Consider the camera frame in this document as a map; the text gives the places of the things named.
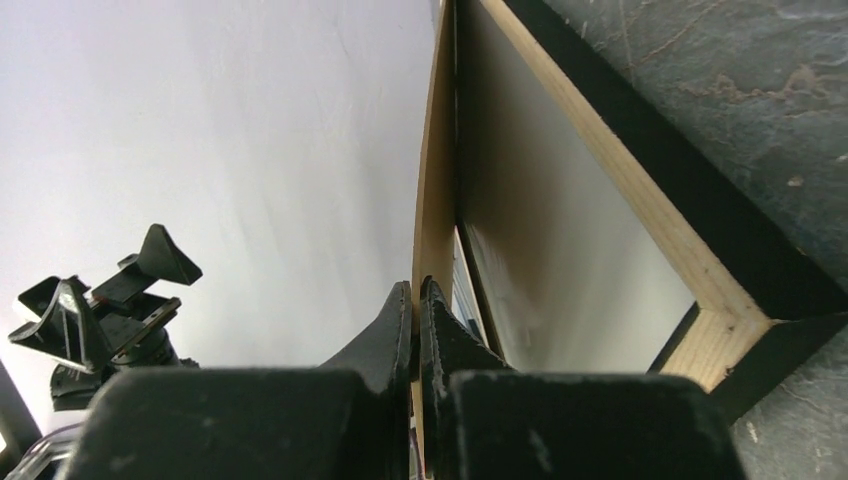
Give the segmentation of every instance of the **white panel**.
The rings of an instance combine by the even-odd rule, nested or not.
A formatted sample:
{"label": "white panel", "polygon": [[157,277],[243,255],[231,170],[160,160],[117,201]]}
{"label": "white panel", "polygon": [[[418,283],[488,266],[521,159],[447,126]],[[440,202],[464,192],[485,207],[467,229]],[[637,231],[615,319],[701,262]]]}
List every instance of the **white panel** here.
{"label": "white panel", "polygon": [[[202,365],[328,358],[410,276],[433,50],[420,0],[0,4],[0,328],[165,224],[204,270],[169,327]],[[52,364],[0,341],[50,423]]]}
{"label": "white panel", "polygon": [[694,298],[478,2],[461,37],[462,212],[507,360],[644,372]]}

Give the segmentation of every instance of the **black mount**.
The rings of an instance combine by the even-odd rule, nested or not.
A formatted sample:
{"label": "black mount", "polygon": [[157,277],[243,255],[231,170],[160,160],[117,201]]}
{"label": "black mount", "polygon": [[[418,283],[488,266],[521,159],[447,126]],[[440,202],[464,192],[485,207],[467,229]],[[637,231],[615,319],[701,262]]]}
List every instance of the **black mount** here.
{"label": "black mount", "polygon": [[48,277],[18,297],[41,320],[25,323],[9,340],[59,363],[50,379],[57,411],[86,408],[94,393],[120,370],[183,364],[165,331],[177,315],[179,298],[145,290],[158,280],[191,285],[203,275],[200,268],[158,224],[148,230],[141,251],[118,262],[118,267],[121,270],[88,298],[89,287],[77,276]]}
{"label": "black mount", "polygon": [[66,480],[410,478],[420,363],[428,476],[741,479],[727,427],[694,383],[513,371],[453,317],[436,282],[412,335],[408,283],[314,369],[147,368],[106,386]]}

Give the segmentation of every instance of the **wooden corner joint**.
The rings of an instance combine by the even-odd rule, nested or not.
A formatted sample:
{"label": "wooden corner joint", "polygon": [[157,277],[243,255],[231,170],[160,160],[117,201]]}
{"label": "wooden corner joint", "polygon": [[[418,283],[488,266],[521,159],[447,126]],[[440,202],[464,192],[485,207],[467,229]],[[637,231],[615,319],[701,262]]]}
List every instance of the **wooden corner joint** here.
{"label": "wooden corner joint", "polygon": [[687,377],[710,392],[775,324],[759,311],[739,317],[701,310],[660,373]]}

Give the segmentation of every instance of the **wooden strip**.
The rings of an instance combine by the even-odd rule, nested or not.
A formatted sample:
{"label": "wooden strip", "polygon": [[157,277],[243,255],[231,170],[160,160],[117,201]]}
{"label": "wooden strip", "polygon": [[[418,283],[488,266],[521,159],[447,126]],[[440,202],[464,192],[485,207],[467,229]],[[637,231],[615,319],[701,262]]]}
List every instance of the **wooden strip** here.
{"label": "wooden strip", "polygon": [[484,7],[456,15],[458,214],[504,359],[646,371],[694,296]]}
{"label": "wooden strip", "polygon": [[[420,335],[421,284],[432,276],[451,300],[456,138],[454,107],[454,6],[441,2],[430,90],[421,143],[418,170],[418,197],[415,206],[415,234],[412,247],[412,334]],[[420,382],[410,389],[421,461],[424,462],[424,423]]]}
{"label": "wooden strip", "polygon": [[481,0],[546,90],[568,115],[598,163],[686,283],[702,309],[770,325],[751,297],[695,233],[656,183],[604,123],[502,0]]}

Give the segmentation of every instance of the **wooden frame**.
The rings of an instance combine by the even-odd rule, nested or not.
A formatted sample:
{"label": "wooden frame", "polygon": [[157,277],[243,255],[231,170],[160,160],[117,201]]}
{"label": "wooden frame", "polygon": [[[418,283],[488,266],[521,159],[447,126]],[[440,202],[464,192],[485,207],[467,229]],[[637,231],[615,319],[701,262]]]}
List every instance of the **wooden frame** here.
{"label": "wooden frame", "polygon": [[[436,47],[430,72],[430,89],[424,119],[424,137],[418,171],[418,197],[412,250],[412,336],[418,344],[420,333],[421,284],[432,276],[441,285],[448,301],[453,284],[455,174],[455,77],[454,7],[452,0],[441,3],[436,26]],[[413,347],[413,365],[418,348]],[[413,372],[420,378],[420,372]],[[410,395],[416,419],[421,461],[424,461],[424,411],[421,385],[413,381]]]}
{"label": "wooden frame", "polygon": [[[695,380],[734,420],[848,323],[848,295],[542,0],[471,1],[568,116],[696,298],[652,371]],[[413,282],[427,269],[417,272]]]}
{"label": "wooden frame", "polygon": [[694,295],[485,7],[457,13],[458,209],[503,358],[645,372]]}

